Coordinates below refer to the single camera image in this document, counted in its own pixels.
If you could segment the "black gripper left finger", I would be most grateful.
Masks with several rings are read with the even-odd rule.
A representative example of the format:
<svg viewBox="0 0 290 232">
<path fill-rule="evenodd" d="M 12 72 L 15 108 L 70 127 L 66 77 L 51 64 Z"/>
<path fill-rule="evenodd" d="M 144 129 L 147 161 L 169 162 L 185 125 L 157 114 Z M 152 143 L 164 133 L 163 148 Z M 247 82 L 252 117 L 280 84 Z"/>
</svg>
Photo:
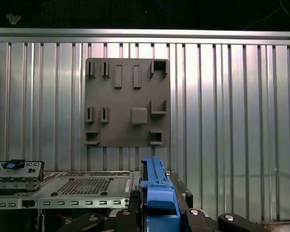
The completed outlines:
<svg viewBox="0 0 290 232">
<path fill-rule="evenodd" d="M 58 229 L 59 232 L 138 232 L 140 230 L 141 193 L 130 192 L 127 208 L 113 210 L 109 217 L 98 213 L 87 213 L 70 224 Z"/>
</svg>

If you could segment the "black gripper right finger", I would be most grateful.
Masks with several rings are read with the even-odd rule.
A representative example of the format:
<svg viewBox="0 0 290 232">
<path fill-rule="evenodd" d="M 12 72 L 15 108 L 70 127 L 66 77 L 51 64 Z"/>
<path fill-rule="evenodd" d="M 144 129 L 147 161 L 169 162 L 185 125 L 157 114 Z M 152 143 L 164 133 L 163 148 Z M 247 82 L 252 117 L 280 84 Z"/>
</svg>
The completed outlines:
<svg viewBox="0 0 290 232">
<path fill-rule="evenodd" d="M 189 208 L 185 197 L 177 194 L 182 232 L 263 232 L 265 228 L 239 215 L 225 213 L 212 219 L 201 209 Z"/>
</svg>

